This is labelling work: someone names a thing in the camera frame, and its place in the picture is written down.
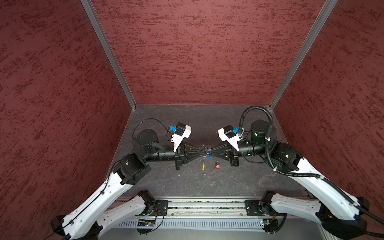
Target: textured red wall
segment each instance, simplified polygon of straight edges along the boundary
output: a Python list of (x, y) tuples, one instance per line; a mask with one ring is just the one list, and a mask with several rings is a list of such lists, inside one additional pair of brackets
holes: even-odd
[(384, 1), (339, 0), (275, 109), (289, 143), (381, 218), (383, 12)]
[(324, 0), (94, 0), (137, 103), (269, 104)]
[(130, 106), (79, 0), (0, 11), (0, 238), (43, 239), (104, 180)]

